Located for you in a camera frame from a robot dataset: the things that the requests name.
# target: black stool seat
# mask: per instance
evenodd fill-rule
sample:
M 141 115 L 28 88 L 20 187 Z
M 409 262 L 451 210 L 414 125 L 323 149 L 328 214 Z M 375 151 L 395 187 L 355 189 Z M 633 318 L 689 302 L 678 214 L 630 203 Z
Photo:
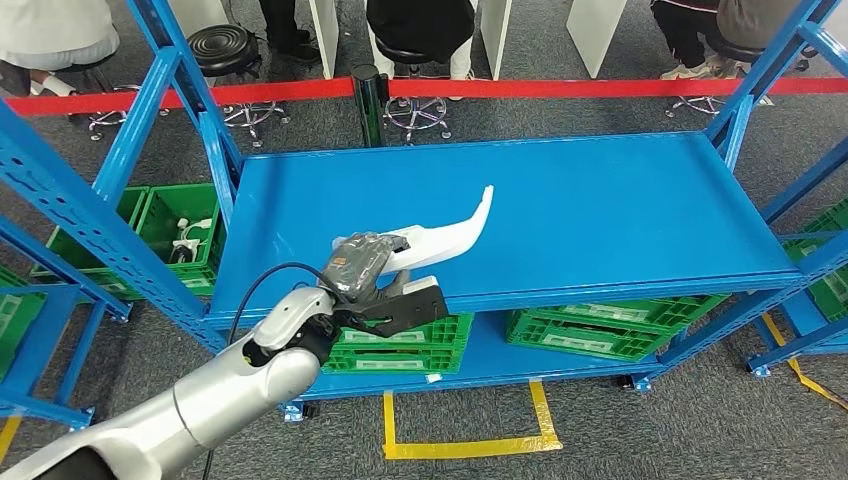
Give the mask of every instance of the black stool seat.
M 720 35 L 708 35 L 707 44 L 719 55 L 747 63 L 754 63 L 765 51 L 762 48 L 740 47 L 728 42 Z
M 256 36 L 239 25 L 212 25 L 188 38 L 191 53 L 206 77 L 245 73 L 259 61 Z
M 377 43 L 377 50 L 379 50 L 380 53 L 385 55 L 386 58 L 394 62 L 402 63 L 404 65 L 422 65 L 424 63 L 430 63 L 433 61 L 432 58 L 423 53 L 408 52 L 406 50 L 398 50 L 392 48 L 383 43 L 383 41 L 380 40 L 379 37 L 375 38 L 375 40 Z

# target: person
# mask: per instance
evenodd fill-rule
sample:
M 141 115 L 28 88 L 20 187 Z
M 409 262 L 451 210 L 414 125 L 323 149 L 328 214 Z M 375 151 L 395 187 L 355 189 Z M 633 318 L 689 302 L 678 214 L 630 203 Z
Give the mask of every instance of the person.
M 0 0 L 0 87 L 13 95 L 70 95 L 51 72 L 99 62 L 119 44 L 106 0 Z
M 425 53 L 441 63 L 450 61 L 451 80 L 473 79 L 471 40 L 478 1 L 365 0 L 368 35 L 377 70 L 394 77 L 394 62 L 377 49 L 375 32 L 397 48 Z
M 668 49 L 680 62 L 663 80 L 704 78 L 723 63 L 704 56 L 698 34 L 735 45 L 765 48 L 801 0 L 652 0 L 651 11 Z
M 297 28 L 294 21 L 295 0 L 259 0 L 265 17 L 268 45 L 295 62 L 311 65 L 321 61 L 321 52 L 310 44 L 308 30 Z

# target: black stanchion post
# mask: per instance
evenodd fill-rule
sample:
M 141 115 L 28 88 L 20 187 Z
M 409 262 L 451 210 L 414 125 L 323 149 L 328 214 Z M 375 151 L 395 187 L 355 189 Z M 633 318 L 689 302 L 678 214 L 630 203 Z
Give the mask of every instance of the black stanchion post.
M 362 141 L 366 147 L 383 146 L 383 105 L 389 98 L 388 78 L 374 65 L 357 65 L 353 75 L 353 96 L 359 110 Z

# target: perforated metal post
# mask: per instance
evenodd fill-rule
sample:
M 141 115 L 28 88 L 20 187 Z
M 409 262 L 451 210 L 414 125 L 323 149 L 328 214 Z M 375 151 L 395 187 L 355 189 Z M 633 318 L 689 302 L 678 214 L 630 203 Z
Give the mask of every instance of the perforated metal post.
M 224 338 L 199 322 L 206 307 L 112 206 L 0 100 L 0 178 L 212 351 Z

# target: blue metal shelf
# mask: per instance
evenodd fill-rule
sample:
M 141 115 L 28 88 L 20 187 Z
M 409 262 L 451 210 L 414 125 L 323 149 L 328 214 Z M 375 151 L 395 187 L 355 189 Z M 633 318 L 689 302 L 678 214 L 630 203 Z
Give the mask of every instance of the blue metal shelf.
M 420 392 L 449 388 L 472 388 L 521 383 L 531 378 L 584 378 L 628 375 L 651 370 L 658 364 L 649 355 L 640 362 L 574 355 L 506 343 L 503 312 L 479 313 L 459 373 L 442 374 L 428 383 L 423 374 L 329 374 L 318 377 L 302 400 L 320 400 L 360 395 L 378 395 L 386 390 Z
M 227 328 L 263 271 L 285 261 L 320 267 L 338 236 L 467 218 L 488 184 L 494 201 L 477 244 L 414 272 L 436 275 L 454 312 L 801 280 L 700 132 L 263 155 L 245 162 L 205 321 Z M 304 279 L 313 280 L 269 278 L 244 324 Z
M 497 315 L 481 315 L 466 364 L 455 376 L 433 385 L 422 384 L 420 376 L 325 376 L 307 397 L 614 374 L 629 374 L 644 389 L 848 262 L 848 233 L 796 266 L 766 225 L 848 161 L 848 139 L 762 213 L 732 175 L 750 107 L 808 43 L 833 50 L 822 56 L 848 71 L 845 50 L 835 49 L 836 42 L 820 28 L 838 0 L 802 0 L 704 132 L 246 159 L 167 1 L 128 3 L 155 60 L 94 189 L 2 100 L 0 178 L 210 351 L 224 347 L 220 331 L 229 327 L 247 286 L 266 268 L 287 260 L 320 267 L 337 236 L 463 220 L 488 184 L 495 185 L 495 197 L 478 244 L 461 257 L 415 272 L 439 277 L 454 312 L 756 290 L 738 294 L 719 317 L 641 363 L 508 346 Z M 168 84 L 203 139 L 229 234 L 211 308 L 192 296 L 114 211 Z M 68 267 L 49 252 L 37 253 L 31 258 L 45 266 Z M 102 300 L 109 312 L 129 311 L 79 272 L 67 273 L 64 280 Z M 296 281 L 313 280 L 287 271 L 271 278 L 252 299 L 245 325 L 255 323 Z M 824 340 L 841 328 L 848 328 L 848 319 L 808 337 Z M 769 352 L 759 363 L 797 353 L 801 343 Z
M 25 415 L 62 422 L 72 428 L 86 427 L 91 422 L 94 410 L 71 408 L 68 401 L 94 341 L 97 327 L 106 313 L 106 302 L 98 301 L 92 307 L 71 361 L 65 367 L 59 390 L 53 402 L 49 402 L 34 396 L 36 384 L 62 338 L 71 314 L 86 294 L 79 285 L 0 288 L 0 296 L 28 293 L 43 293 L 44 306 L 21 339 L 17 355 L 0 381 L 0 416 Z

